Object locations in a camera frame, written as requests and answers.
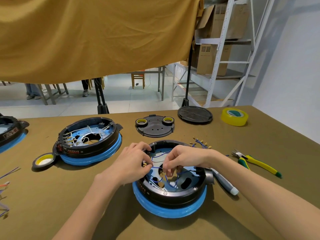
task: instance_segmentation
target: pliers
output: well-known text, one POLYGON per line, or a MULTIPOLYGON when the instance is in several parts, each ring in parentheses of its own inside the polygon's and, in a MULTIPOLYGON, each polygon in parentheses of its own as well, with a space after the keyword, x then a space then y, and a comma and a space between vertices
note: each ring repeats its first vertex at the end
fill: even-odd
POLYGON ((247 162, 250 162, 252 164, 258 165, 258 166, 264 168, 265 170, 268 170, 270 173, 274 174, 278 178, 282 178, 282 174, 280 172, 275 170, 273 167, 270 167, 269 165, 265 164, 264 162, 259 161, 257 159, 254 159, 250 155, 243 155, 241 152, 239 152, 236 149, 234 149, 232 151, 232 155, 234 157, 238 158, 238 164, 241 164, 242 166, 244 166, 245 168, 247 168, 249 170, 250 170, 250 168, 249 168, 247 162))

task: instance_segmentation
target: shoe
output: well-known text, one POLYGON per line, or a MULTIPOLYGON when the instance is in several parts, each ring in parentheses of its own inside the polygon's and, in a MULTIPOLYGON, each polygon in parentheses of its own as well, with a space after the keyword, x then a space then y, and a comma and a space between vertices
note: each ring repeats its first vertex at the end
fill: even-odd
POLYGON ((83 97, 87 97, 90 94, 90 92, 88 90, 84 90, 82 93, 83 97))

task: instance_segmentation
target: yellow curtain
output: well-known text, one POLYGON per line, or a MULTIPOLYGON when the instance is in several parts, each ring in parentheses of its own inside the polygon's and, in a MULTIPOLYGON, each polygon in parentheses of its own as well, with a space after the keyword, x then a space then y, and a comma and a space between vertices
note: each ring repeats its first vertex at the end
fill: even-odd
POLYGON ((0 80, 57 84, 188 57, 203 0, 0 0, 0 80))

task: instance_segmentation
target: tabletop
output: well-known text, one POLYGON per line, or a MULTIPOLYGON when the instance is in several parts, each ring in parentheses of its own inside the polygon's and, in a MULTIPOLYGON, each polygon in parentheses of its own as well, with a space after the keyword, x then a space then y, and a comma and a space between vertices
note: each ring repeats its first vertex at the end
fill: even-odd
MULTIPOLYGON (((320 208, 320 145, 252 106, 238 108, 249 115, 247 124, 242 127, 222 122, 223 108, 209 109, 214 119, 208 125, 185 123, 178 118, 176 110, 104 114, 123 126, 122 145, 112 157, 88 167, 58 161, 42 172, 32 171, 32 162, 39 155, 52 151, 58 133, 75 121, 97 115, 25 119, 30 123, 26 138, 0 154, 0 175, 18 166, 21 168, 1 179, 1 183, 10 181, 0 201, 10 208, 8 216, 0 218, 3 239, 51 239, 78 206, 94 176, 109 167, 124 147, 139 141, 150 144, 170 139, 189 144, 194 141, 192 137, 196 137, 223 154, 237 149, 271 165, 283 178, 250 164, 252 171, 320 208), (174 132, 163 138, 139 134, 135 120, 149 114, 175 118, 174 132)), ((131 184, 121 186, 93 237, 94 240, 164 238, 282 239, 241 193, 231 197, 217 182, 208 187, 200 209, 180 219, 150 214, 136 200, 131 184)))

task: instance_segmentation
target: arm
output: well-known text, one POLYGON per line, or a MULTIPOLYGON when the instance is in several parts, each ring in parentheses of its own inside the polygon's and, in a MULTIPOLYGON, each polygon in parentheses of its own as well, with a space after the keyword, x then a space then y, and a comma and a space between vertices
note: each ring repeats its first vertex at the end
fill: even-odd
POLYGON ((53 240, 92 238, 98 222, 119 186, 137 181, 150 171, 152 161, 142 149, 151 150, 144 142, 132 143, 109 168, 94 177, 89 191, 53 240), (149 164, 144 168, 141 166, 143 160, 149 164))
POLYGON ((176 146, 163 168, 195 165, 219 171, 285 239, 320 239, 318 208, 215 150, 176 146))

